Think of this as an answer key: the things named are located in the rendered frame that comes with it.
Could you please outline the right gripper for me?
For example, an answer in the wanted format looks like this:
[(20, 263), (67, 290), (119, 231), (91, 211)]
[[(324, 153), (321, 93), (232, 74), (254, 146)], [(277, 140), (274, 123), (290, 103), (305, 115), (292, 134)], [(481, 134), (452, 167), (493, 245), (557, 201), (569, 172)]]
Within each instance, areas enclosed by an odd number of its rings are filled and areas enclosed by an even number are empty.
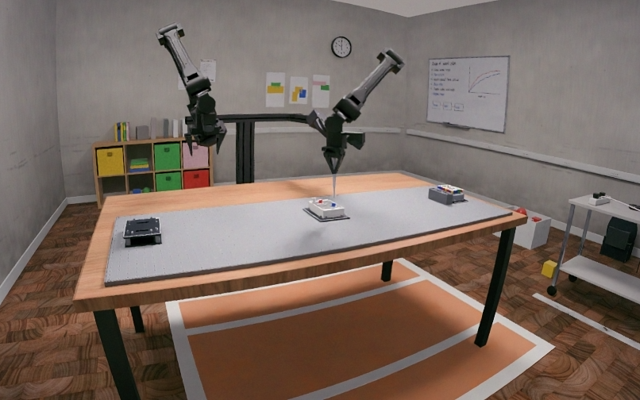
[(223, 133), (219, 132), (220, 131), (220, 127), (215, 127), (214, 131), (212, 131), (212, 132), (203, 132), (203, 128), (200, 128), (200, 129), (197, 129), (195, 127), (190, 127), (190, 128), (193, 128), (193, 129), (190, 129), (190, 134), (189, 133), (184, 133), (184, 137), (185, 137), (185, 139), (187, 138), (186, 142), (188, 141), (187, 144), (190, 145), (190, 147), (189, 147), (189, 145), (188, 145), (188, 147), (190, 149), (191, 156), (192, 156), (192, 136), (191, 135), (204, 134), (204, 133), (205, 133), (205, 135), (216, 135), (216, 151), (217, 151), (217, 155), (218, 155), (220, 146), (221, 146), (221, 144), (222, 144), (222, 142), (224, 140), (224, 137), (225, 137), (225, 133), (224, 132)]

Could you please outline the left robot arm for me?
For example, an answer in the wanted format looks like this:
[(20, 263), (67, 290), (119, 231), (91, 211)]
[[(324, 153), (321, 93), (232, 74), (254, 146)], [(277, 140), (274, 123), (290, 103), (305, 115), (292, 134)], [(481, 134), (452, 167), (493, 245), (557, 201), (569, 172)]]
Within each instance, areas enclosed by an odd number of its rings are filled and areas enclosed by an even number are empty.
[[(380, 65), (358, 88), (352, 90), (347, 96), (345, 95), (338, 102), (338, 104), (332, 109), (333, 114), (326, 117), (325, 120), (322, 118), (318, 119), (322, 129), (332, 133), (332, 147), (342, 148), (347, 146), (348, 142), (356, 149), (361, 150), (363, 148), (365, 143), (365, 133), (339, 133), (339, 131), (343, 130), (343, 124), (345, 122), (351, 123), (361, 115), (360, 110), (366, 102), (368, 95), (384, 78), (384, 76), (391, 71), (397, 74), (405, 65), (403, 62), (404, 59), (402, 59), (391, 48), (388, 49), (387, 47), (377, 56), (377, 59), (380, 61)], [(340, 113), (338, 113), (338, 110)]]

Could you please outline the white tube rack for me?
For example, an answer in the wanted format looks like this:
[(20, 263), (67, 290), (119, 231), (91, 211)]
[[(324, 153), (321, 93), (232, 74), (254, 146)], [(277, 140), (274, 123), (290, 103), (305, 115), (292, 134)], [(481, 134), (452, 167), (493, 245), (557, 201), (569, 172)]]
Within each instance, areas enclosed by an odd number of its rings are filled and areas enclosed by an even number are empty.
[(322, 200), (322, 205), (319, 205), (318, 201), (319, 200), (317, 200), (315, 204), (313, 204), (312, 201), (309, 201), (310, 210), (316, 213), (318, 216), (322, 215), (322, 218), (326, 218), (326, 216), (327, 218), (340, 217), (341, 214), (343, 214), (344, 216), (345, 208), (336, 204), (335, 209), (332, 209), (332, 201), (330, 201), (329, 199)]

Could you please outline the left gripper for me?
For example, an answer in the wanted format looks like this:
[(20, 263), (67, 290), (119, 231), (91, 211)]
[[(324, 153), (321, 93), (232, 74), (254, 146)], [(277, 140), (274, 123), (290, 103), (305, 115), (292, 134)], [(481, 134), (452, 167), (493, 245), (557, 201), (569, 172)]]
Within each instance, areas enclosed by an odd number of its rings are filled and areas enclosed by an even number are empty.
[[(332, 147), (332, 133), (326, 131), (326, 146), (322, 147), (322, 151), (327, 151), (327, 152), (323, 152), (323, 155), (330, 167), (332, 174), (337, 174), (338, 169), (341, 166), (341, 162), (345, 157), (345, 152), (343, 152), (344, 148), (347, 148), (347, 146), (343, 148)], [(335, 169), (333, 169), (332, 158), (337, 158), (337, 164)]]

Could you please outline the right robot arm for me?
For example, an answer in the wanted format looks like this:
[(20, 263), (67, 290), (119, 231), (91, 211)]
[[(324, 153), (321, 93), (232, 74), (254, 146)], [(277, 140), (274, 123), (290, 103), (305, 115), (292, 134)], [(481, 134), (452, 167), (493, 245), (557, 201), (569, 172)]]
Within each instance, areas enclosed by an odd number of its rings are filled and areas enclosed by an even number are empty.
[[(159, 39), (160, 46), (164, 45), (164, 47), (170, 52), (183, 81), (183, 85), (185, 86), (187, 93), (190, 95), (188, 95), (188, 97), (190, 97), (190, 104), (187, 105), (187, 108), (189, 109), (192, 120), (195, 120), (195, 128), (203, 128), (203, 131), (212, 132), (214, 131), (215, 126), (219, 126), (219, 132), (223, 132), (224, 130), (220, 121), (216, 119), (216, 102), (208, 94), (208, 92), (211, 91), (210, 80), (208, 76), (203, 76), (202, 72), (192, 63), (189, 55), (187, 54), (187, 51), (180, 40), (180, 37), (185, 36), (181, 24), (176, 24), (174, 22), (170, 25), (164, 26), (159, 29), (156, 36), (157, 39)], [(196, 105), (197, 110), (195, 107)], [(197, 112), (203, 112), (204, 114)], [(210, 112), (213, 112), (214, 114), (210, 114)]]

